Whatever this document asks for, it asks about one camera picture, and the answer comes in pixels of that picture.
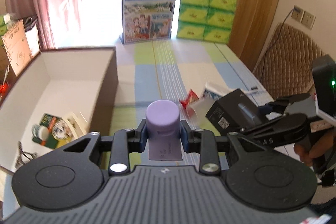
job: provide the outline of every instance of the checkered tablecloth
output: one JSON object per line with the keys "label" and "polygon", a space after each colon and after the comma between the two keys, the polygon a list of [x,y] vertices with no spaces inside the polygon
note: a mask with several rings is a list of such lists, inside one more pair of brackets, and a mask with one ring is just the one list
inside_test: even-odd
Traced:
{"label": "checkered tablecloth", "polygon": [[[145,118],[147,106],[155,100],[167,99],[179,106],[192,89],[201,95],[205,82],[229,88],[251,90],[257,86],[259,92],[249,95],[256,105],[263,105],[272,97],[260,82],[223,44],[197,42],[181,39],[140,42],[130,45],[116,45],[119,87],[115,99],[110,134],[122,128],[136,128]],[[181,110],[181,119],[187,119]],[[191,128],[196,128],[190,121]],[[209,121],[201,128],[219,132]],[[182,152],[183,161],[149,161],[148,144],[141,154],[130,155],[131,165],[195,165],[198,167],[199,155]],[[220,153],[221,167],[227,169],[224,153]]]}

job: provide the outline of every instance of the quilted cushion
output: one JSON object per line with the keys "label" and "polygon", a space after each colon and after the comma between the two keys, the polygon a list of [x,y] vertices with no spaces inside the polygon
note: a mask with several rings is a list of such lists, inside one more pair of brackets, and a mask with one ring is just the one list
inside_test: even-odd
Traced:
{"label": "quilted cushion", "polygon": [[[255,66],[253,74],[274,98],[309,92],[314,85],[311,74],[313,59],[325,55],[304,32],[281,24],[273,34],[269,50]],[[261,79],[264,59],[264,73]]]}

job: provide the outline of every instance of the wall outlet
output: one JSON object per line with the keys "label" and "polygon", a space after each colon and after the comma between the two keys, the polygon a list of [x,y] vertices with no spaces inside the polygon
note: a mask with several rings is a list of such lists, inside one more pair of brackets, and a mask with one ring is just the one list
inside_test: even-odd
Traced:
{"label": "wall outlet", "polygon": [[303,13],[303,17],[302,17],[301,23],[304,26],[306,26],[308,29],[311,30],[313,28],[314,22],[315,22],[315,16],[312,15],[311,13],[305,11]]}
{"label": "wall outlet", "polygon": [[294,10],[292,12],[292,19],[301,22],[304,10],[300,7],[294,6]]}

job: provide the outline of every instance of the purple bottle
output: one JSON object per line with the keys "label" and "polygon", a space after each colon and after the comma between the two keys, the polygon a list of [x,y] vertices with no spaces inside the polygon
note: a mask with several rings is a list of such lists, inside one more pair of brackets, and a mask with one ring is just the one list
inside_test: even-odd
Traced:
{"label": "purple bottle", "polygon": [[146,110],[149,160],[181,161],[180,110],[168,100],[151,103]]}

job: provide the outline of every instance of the human hand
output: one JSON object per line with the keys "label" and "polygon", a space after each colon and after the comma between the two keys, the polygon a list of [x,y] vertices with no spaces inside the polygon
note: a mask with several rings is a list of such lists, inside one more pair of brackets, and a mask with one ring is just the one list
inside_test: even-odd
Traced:
{"label": "human hand", "polygon": [[300,160],[307,166],[313,165],[313,159],[322,156],[325,152],[327,152],[334,145],[334,137],[336,136],[336,132],[332,128],[327,131],[316,144],[310,149],[310,151],[305,151],[302,145],[296,143],[294,145],[294,152],[300,156]]}

